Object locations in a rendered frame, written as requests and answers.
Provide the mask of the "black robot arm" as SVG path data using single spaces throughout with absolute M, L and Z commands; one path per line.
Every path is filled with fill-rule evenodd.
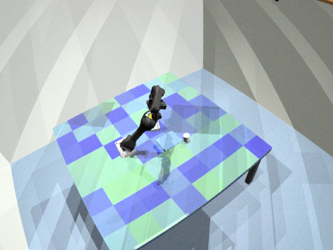
M 150 109 L 146 111 L 141 120 L 139 127 L 135 130 L 135 133 L 133 135 L 126 136 L 121 142 L 120 142 L 120 148 L 122 151 L 128 151 L 132 152 L 134 147 L 136 146 L 136 142 L 146 131 L 150 131 L 153 129 L 158 121 L 158 113 L 161 109 L 166 109 L 167 104 L 161 99 L 161 97 L 165 94 L 165 89 L 161 88 L 160 85 L 153 85 L 151 87 L 151 91 L 149 94 L 149 102 L 152 104 Z M 155 113 L 155 120 L 145 116 L 148 112 L 154 112 Z

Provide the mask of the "white cylinder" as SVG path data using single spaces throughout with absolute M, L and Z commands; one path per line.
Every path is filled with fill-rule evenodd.
M 189 135 L 189 133 L 185 133 L 183 135 L 183 141 L 186 142 L 186 143 L 190 141 L 190 135 Z

